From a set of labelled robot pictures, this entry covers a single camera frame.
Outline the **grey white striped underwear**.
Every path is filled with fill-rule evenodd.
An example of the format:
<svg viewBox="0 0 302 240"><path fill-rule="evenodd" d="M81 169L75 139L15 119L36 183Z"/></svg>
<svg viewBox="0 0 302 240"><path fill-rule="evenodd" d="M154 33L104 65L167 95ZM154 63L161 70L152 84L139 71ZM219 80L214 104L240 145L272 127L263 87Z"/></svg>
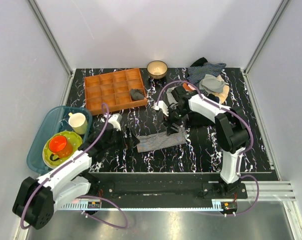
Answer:
<svg viewBox="0 0 302 240"><path fill-rule="evenodd" d="M168 147L173 147L177 145L182 145L186 143L186 132L183 126L178 128L177 133L168 135L167 132L159 132L156 134L150 134L145 136L137 136L140 141L137 144L137 151L151 152L155 150L160 150Z"/></svg>

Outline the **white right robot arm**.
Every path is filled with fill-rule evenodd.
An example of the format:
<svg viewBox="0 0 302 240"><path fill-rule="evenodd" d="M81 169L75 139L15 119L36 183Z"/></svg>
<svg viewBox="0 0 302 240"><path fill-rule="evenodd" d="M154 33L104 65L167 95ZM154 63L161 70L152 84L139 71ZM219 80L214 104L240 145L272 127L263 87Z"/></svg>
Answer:
<svg viewBox="0 0 302 240"><path fill-rule="evenodd" d="M196 90L187 91L183 86L177 86L168 89L166 97L168 106L163 105L161 109L168 135L180 132L185 115L195 122L195 126L215 126L216 140L223 149L217 192L223 198L231 197L240 184L242 152L252 140L248 124L234 108L199 95Z"/></svg>

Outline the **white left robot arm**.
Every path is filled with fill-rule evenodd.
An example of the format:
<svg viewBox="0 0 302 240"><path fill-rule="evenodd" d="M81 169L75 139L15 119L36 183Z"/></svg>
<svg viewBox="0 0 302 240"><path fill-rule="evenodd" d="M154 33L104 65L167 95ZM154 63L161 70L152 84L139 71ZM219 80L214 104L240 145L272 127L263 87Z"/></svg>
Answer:
<svg viewBox="0 0 302 240"><path fill-rule="evenodd" d="M129 128L121 131L108 124L90 135L68 160L52 171L38 178L24 179L12 208L20 217L21 229L43 228L57 210L75 199L97 199L115 207L115 203L103 197L99 179L89 173L89 168L106 151L135 147L138 143Z"/></svg>

